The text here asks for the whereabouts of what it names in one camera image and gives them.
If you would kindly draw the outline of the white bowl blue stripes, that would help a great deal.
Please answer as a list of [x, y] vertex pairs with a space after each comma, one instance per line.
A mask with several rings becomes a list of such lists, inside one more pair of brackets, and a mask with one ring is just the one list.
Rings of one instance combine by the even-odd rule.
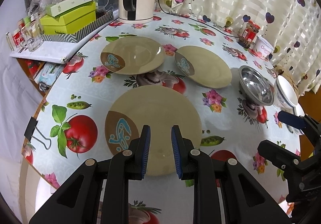
[[283, 76], [278, 75], [274, 84], [274, 103], [280, 108], [293, 109], [298, 104], [297, 95], [291, 84]]

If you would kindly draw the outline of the large beige plate front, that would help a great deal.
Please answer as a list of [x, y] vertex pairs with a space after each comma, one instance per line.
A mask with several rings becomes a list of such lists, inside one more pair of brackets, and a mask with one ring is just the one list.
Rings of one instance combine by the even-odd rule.
[[171, 128], [178, 125], [182, 137], [201, 144], [202, 124], [193, 104], [179, 92], [159, 85], [145, 85], [122, 94], [111, 106], [105, 120], [105, 137], [112, 154], [129, 148], [140, 137], [143, 126], [151, 128], [147, 175], [173, 173], [175, 162]]

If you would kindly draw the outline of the stainless steel bowl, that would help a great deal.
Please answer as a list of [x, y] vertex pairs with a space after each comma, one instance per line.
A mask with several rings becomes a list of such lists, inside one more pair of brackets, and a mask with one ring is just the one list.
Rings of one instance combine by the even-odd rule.
[[257, 106], [271, 106], [273, 91], [268, 81], [255, 69], [243, 65], [238, 69], [239, 86], [244, 96]]

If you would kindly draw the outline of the beige deep plate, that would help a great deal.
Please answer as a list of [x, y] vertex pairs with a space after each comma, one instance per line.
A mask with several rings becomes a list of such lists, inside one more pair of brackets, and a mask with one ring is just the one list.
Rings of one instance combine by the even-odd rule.
[[165, 60], [160, 43], [147, 37], [122, 37], [101, 52], [102, 65], [120, 75], [139, 75], [155, 70]]

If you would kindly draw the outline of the floral vinyl tablecloth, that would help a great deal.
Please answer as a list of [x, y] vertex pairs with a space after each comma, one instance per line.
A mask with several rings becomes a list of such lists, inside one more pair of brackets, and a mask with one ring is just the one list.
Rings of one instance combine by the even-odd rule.
[[[164, 62], [141, 75], [103, 66], [102, 50], [118, 39], [144, 38], [164, 49]], [[130, 223], [191, 223], [193, 182], [176, 175], [171, 128], [215, 159], [237, 159], [290, 213], [283, 172], [257, 153], [269, 139], [294, 153], [298, 135], [277, 119], [274, 106], [254, 107], [239, 90], [238, 69], [253, 68], [270, 84], [272, 65], [241, 48], [228, 32], [187, 18], [156, 13], [149, 24], [113, 22], [64, 68], [23, 155], [55, 188], [86, 160], [102, 161], [129, 147], [144, 125], [151, 128], [147, 174], [129, 184]]]

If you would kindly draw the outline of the white yogurt tub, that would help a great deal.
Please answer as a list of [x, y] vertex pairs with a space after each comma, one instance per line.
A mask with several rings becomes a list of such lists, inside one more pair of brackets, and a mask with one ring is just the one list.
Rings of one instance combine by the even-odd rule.
[[257, 35], [256, 42], [254, 44], [254, 52], [260, 59], [266, 59], [273, 53], [273, 46], [261, 35]]

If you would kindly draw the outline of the red label sauce jar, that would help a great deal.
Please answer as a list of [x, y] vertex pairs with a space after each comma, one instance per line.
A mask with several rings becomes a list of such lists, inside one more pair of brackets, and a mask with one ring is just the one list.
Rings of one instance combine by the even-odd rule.
[[253, 21], [249, 20], [246, 23], [246, 28], [242, 32], [242, 34], [239, 37], [238, 43], [243, 48], [248, 49], [252, 42], [254, 41], [254, 38], [256, 37], [257, 33], [260, 30], [260, 26], [258, 24], [254, 23]]

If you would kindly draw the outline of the black binder clip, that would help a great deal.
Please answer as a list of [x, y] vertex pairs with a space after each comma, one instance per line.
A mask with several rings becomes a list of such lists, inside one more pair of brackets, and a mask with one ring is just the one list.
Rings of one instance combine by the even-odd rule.
[[34, 117], [29, 119], [24, 132], [24, 137], [31, 142], [33, 139], [43, 145], [45, 150], [49, 150], [52, 146], [51, 138], [46, 137], [38, 128], [38, 121]]

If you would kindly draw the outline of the wet wipes packet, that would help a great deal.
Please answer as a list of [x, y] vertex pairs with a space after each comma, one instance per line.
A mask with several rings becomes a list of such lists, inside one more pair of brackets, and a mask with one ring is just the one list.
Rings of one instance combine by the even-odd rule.
[[39, 85], [41, 91], [49, 89], [62, 73], [65, 65], [56, 63], [45, 63], [43, 68], [35, 76], [35, 83]]

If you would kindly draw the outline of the white side shelf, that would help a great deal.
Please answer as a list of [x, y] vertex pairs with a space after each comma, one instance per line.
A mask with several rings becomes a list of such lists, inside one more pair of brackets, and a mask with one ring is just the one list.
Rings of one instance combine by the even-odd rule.
[[35, 51], [13, 51], [12, 58], [30, 59], [56, 64], [65, 64], [83, 46], [79, 43], [49, 42], [45, 41]]

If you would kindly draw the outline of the floral curtain with hearts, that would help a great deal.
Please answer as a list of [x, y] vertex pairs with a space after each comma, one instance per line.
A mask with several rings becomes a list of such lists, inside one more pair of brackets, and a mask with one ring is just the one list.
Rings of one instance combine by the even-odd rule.
[[160, 0], [170, 13], [205, 19], [241, 33], [247, 22], [273, 49], [271, 61], [288, 72], [299, 94], [320, 88], [320, 3], [317, 0]]

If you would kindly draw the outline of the chevron patterned tray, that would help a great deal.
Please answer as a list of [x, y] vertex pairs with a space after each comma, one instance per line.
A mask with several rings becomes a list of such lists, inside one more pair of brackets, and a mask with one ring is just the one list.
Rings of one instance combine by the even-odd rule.
[[90, 24], [79, 29], [75, 33], [71, 34], [41, 34], [41, 38], [48, 42], [64, 42], [64, 43], [78, 43], [84, 39], [87, 35], [92, 33], [94, 30], [100, 28], [103, 25], [107, 25], [108, 22], [114, 20], [114, 15], [112, 11], [108, 11], [104, 16], [98, 18], [97, 20], [91, 22]]

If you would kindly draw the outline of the lime green box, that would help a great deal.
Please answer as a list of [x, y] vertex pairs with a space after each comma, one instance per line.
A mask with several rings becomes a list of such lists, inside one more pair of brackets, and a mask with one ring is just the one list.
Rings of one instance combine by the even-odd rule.
[[57, 17], [40, 19], [44, 34], [71, 34], [96, 20], [96, 3], [88, 2]]

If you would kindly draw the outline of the clear glass mug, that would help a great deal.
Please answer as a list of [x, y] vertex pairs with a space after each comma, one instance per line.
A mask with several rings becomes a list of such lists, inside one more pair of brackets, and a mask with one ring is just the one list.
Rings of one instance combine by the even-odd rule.
[[44, 43], [41, 33], [42, 30], [37, 20], [28, 23], [21, 29], [23, 43], [20, 43], [20, 46], [27, 49], [29, 52], [34, 52]]

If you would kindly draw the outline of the white green slim box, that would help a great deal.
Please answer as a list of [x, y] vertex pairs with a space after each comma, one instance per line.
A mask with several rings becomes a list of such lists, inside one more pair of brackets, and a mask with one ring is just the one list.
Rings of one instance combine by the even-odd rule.
[[48, 5], [46, 7], [46, 14], [56, 17], [88, 2], [92, 2], [92, 0], [61, 0], [58, 3]]

